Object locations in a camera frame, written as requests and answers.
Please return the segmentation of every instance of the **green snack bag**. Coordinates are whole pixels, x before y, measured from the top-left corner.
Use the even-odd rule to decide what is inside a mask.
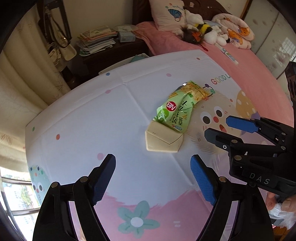
[[[189,125],[193,106],[210,94],[196,83],[189,81],[173,92],[168,100],[157,108],[154,121],[184,133]]]

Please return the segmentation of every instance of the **pillow with printed design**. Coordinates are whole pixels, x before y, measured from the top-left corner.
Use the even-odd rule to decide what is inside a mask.
[[[186,24],[181,0],[149,0],[155,26],[160,31],[175,31]]]

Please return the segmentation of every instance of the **tissue box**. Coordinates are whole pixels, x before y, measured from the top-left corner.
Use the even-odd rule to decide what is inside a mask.
[[[136,36],[132,32],[119,32],[119,42],[134,42],[136,40]]]

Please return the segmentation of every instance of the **stack of books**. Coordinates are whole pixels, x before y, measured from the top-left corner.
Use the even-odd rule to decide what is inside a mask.
[[[114,38],[117,32],[108,26],[102,26],[93,30],[89,30],[78,36],[80,47],[80,56],[88,56],[90,54],[103,51],[106,48],[113,47],[116,43]]]

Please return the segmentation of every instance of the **pink dot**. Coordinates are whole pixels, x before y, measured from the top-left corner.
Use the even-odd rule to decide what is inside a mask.
[[[98,157],[98,160],[103,160],[104,154],[103,153],[99,153],[97,157]]]

